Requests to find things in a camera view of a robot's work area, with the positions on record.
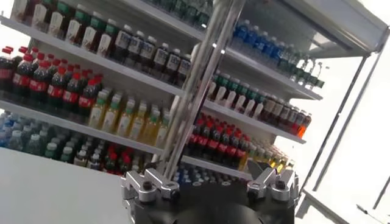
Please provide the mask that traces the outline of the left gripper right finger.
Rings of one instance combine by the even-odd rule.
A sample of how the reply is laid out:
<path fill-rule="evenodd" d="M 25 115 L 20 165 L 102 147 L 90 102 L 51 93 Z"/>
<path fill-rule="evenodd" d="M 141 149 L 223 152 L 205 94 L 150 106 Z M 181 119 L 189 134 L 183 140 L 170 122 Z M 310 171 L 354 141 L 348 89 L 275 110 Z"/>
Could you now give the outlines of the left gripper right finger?
<path fill-rule="evenodd" d="M 277 201 L 296 202 L 299 197 L 299 177 L 292 169 L 277 172 L 266 163 L 248 161 L 247 168 L 253 180 L 247 183 L 247 194 L 250 199 L 265 198 L 267 193 Z"/>

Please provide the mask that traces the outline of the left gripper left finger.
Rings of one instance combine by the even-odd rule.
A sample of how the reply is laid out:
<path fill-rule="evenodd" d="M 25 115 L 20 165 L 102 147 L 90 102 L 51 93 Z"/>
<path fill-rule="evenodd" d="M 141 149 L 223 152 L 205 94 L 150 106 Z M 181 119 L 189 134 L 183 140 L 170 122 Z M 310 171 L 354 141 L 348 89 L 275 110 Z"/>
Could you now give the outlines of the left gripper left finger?
<path fill-rule="evenodd" d="M 142 203 L 153 203 L 157 193 L 164 200 L 175 202 L 180 198 L 180 185 L 167 179 L 156 168 L 160 162 L 149 163 L 143 173 L 131 170 L 121 177 L 122 202 L 138 197 Z"/>

